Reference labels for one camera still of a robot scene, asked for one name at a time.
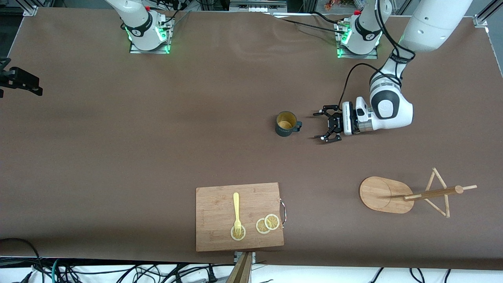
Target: fork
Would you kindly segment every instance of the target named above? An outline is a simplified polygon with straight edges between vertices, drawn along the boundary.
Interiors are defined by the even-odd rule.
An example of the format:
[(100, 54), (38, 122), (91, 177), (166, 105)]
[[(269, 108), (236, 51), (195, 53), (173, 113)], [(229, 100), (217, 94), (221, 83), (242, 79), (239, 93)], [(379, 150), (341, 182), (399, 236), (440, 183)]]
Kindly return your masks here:
[(236, 213), (236, 221), (234, 221), (234, 234), (241, 236), (241, 221), (239, 221), (239, 193), (234, 195), (234, 212)]

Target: lemon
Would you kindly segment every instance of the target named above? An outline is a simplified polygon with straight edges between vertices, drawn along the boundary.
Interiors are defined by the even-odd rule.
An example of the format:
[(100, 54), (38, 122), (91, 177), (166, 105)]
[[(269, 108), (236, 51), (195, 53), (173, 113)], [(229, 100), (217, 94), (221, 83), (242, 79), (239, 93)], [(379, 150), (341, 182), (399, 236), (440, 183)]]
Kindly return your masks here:
[(236, 233), (234, 232), (234, 226), (232, 226), (230, 228), (230, 236), (233, 239), (235, 239), (236, 241), (241, 241), (242, 239), (244, 239), (245, 235), (246, 235), (246, 229), (244, 228), (243, 225), (241, 225), (241, 235), (240, 236), (236, 235)]
[(274, 214), (269, 214), (264, 218), (264, 224), (267, 229), (276, 230), (280, 226), (280, 219)]
[(264, 222), (264, 218), (260, 218), (257, 221), (257, 224), (255, 224), (255, 227), (260, 234), (267, 234), (270, 231), (269, 228), (266, 227), (266, 223)]

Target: brown table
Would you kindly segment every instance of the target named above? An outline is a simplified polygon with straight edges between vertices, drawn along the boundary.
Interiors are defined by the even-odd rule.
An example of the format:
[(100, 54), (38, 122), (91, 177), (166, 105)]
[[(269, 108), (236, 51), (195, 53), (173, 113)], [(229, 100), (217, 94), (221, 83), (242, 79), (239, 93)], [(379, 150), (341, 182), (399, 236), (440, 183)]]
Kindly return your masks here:
[[(395, 38), (407, 20), (389, 19)], [(412, 125), (335, 144), (312, 138), (326, 119), (311, 114), (337, 103), (360, 61), (338, 59), (330, 32), (258, 13), (191, 13), (170, 55), (141, 55), (128, 53), (120, 23), (113, 10), (24, 19), (12, 65), (45, 91), (0, 100), (2, 237), (51, 257), (230, 262), (230, 252), (195, 251), (196, 187), (279, 182), (285, 246), (257, 260), (503, 268), (503, 80), (471, 19), (405, 70)], [(391, 50), (381, 42), (374, 66)], [(372, 72), (354, 71), (345, 100), (368, 98)], [(275, 134), (282, 110), (297, 114), (300, 133)], [(479, 186), (450, 198), (450, 219), (425, 202), (396, 215), (359, 199), (369, 176), (424, 190), (433, 166), (448, 185)], [(31, 255), (17, 244), (1, 254)]]

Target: cutting board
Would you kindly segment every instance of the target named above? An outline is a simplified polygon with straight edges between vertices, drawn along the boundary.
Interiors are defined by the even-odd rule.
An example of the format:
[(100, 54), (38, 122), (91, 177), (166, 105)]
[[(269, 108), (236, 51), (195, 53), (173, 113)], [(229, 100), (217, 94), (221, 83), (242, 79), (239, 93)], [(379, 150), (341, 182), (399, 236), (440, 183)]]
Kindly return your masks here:
[[(234, 225), (232, 195), (239, 193), (239, 220), (246, 229), (241, 241), (230, 236)], [(260, 234), (257, 220), (268, 214), (280, 216), (278, 183), (203, 187), (196, 189), (196, 251), (244, 250), (283, 246), (283, 228)]]

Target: mug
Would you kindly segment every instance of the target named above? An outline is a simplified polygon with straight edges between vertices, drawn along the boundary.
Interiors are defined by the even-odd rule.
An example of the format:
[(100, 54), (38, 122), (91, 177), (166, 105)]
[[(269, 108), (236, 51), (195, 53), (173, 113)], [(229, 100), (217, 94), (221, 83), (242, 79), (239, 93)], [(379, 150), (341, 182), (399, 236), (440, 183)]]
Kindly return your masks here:
[(280, 136), (289, 136), (294, 131), (300, 131), (302, 122), (290, 111), (283, 111), (276, 117), (276, 133)]

